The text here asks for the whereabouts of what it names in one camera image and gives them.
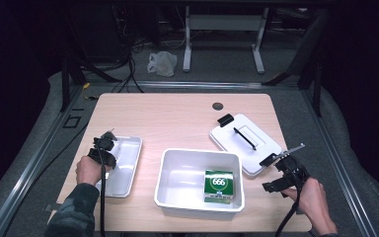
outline plastic bag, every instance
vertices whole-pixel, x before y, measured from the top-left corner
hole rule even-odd
[[[147,71],[149,73],[156,72],[159,76],[170,77],[174,75],[177,61],[177,57],[167,51],[150,53]]]

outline hand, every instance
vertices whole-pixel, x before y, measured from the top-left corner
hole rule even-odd
[[[287,189],[281,192],[293,200],[297,199],[296,190]],[[329,215],[325,189],[318,180],[309,178],[306,181],[300,194],[299,208],[310,219],[313,228],[316,229],[319,235],[338,233],[337,227]]]
[[[96,185],[101,179],[101,164],[94,161],[89,156],[82,156],[81,160],[76,164],[76,182],[77,184]]]

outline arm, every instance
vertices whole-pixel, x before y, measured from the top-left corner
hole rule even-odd
[[[94,208],[100,192],[101,165],[83,156],[76,165],[77,186],[48,222],[44,236],[93,236]]]
[[[283,194],[297,198],[297,192],[292,189],[282,191]],[[319,235],[338,233],[337,227],[329,215],[326,193],[322,184],[314,178],[309,178],[303,186],[300,194],[299,208],[304,211],[312,222],[313,228]]]

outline green box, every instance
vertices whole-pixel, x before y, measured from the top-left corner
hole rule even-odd
[[[206,170],[204,202],[230,204],[233,198],[233,172]]]

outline camouflage sleeve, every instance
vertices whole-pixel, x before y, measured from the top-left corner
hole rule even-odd
[[[93,236],[94,208],[99,195],[92,185],[76,186],[48,222],[44,236]]]

